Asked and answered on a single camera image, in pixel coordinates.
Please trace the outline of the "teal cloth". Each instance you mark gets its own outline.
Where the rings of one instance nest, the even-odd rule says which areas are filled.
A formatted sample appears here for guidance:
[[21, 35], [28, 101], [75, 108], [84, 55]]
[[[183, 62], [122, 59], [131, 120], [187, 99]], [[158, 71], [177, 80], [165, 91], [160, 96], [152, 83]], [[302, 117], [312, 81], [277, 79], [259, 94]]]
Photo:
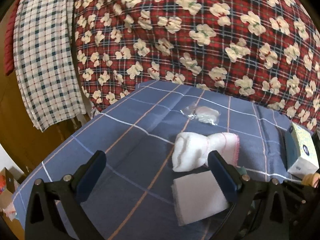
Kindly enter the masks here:
[[247, 171], [244, 167], [236, 167], [236, 170], [238, 171], [238, 173], [240, 174], [240, 176], [247, 174]]

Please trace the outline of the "white square pad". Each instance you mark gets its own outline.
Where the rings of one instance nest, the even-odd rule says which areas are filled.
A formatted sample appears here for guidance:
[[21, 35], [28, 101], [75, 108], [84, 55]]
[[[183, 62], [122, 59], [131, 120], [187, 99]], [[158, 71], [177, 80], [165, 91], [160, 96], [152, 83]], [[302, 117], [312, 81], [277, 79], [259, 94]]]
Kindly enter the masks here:
[[229, 203], [210, 171], [177, 178], [171, 188], [180, 226], [203, 220], [229, 208]]

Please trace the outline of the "white pink-trimmed towel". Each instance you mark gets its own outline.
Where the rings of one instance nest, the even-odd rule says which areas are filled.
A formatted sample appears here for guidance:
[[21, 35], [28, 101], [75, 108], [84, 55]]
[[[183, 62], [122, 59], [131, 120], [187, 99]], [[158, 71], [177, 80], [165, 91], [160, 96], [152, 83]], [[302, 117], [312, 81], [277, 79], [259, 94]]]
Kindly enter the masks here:
[[217, 151], [233, 166], [238, 164], [240, 150], [239, 136], [234, 133], [215, 133], [209, 136], [194, 132], [177, 135], [172, 154], [172, 169], [175, 172], [189, 172], [203, 165], [208, 166], [208, 154]]

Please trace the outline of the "clear plastic bag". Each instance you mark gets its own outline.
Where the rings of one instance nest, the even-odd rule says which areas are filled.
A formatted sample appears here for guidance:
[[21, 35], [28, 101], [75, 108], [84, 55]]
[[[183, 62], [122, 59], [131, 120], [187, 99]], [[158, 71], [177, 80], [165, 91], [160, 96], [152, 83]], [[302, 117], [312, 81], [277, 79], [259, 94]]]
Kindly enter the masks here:
[[195, 104], [185, 107], [180, 112], [190, 118], [203, 124], [217, 125], [220, 119], [220, 112], [207, 106], [197, 106]]

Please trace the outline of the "cardboard box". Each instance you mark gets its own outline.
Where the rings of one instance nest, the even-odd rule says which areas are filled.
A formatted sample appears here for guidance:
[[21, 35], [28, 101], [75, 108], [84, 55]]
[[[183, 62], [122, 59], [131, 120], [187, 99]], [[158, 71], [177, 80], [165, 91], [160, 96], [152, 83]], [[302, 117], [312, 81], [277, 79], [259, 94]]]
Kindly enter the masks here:
[[9, 169], [4, 167], [1, 170], [0, 206], [2, 210], [6, 209], [12, 202], [12, 196], [20, 185], [18, 183], [20, 176], [21, 174], [14, 167]]

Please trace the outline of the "blue plaid tablecloth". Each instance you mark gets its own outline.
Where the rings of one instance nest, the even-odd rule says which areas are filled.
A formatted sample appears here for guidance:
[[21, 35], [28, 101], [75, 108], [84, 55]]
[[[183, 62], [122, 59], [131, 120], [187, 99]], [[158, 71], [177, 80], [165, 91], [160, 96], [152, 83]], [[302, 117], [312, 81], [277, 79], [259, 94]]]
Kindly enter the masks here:
[[[193, 104], [219, 111], [219, 123], [203, 124], [180, 112]], [[287, 116], [253, 102], [170, 82], [140, 83], [40, 162], [15, 192], [14, 206], [24, 224], [36, 179], [74, 174], [102, 150], [106, 167], [82, 208], [105, 239], [210, 239], [223, 213], [186, 226], [177, 222], [171, 185], [179, 174], [170, 152], [178, 133], [235, 133], [238, 165], [253, 179], [298, 182], [286, 170], [290, 124]]]

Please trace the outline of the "red plaid bear blanket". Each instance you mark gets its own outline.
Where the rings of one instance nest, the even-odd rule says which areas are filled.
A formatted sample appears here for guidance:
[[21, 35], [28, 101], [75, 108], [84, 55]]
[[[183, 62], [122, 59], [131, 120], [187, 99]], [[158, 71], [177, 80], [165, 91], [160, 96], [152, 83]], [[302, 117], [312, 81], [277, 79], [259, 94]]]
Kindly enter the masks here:
[[75, 0], [82, 91], [99, 111], [163, 80], [319, 126], [319, 30], [300, 0]]

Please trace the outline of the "red quilted garment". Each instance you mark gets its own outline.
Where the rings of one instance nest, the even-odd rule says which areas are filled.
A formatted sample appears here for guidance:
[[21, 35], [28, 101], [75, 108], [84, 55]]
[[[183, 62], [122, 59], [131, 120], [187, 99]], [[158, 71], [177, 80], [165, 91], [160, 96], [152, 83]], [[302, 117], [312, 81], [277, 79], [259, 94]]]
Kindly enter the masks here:
[[20, 0], [15, 0], [12, 12], [9, 16], [9, 21], [7, 23], [7, 29], [4, 37], [4, 60], [3, 60], [3, 68], [5, 76], [9, 76], [15, 69], [14, 66], [14, 56], [13, 56], [13, 46], [14, 46], [14, 26], [15, 19], [17, 15], [17, 9]]

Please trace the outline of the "green white checkered cloth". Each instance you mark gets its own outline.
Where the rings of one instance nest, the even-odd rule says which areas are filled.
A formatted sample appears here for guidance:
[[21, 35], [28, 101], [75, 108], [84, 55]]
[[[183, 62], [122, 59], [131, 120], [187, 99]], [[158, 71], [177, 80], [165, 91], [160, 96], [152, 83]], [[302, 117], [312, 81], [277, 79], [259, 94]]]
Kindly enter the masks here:
[[18, 87], [36, 129], [86, 112], [72, 57], [74, 0], [20, 0], [13, 56]]

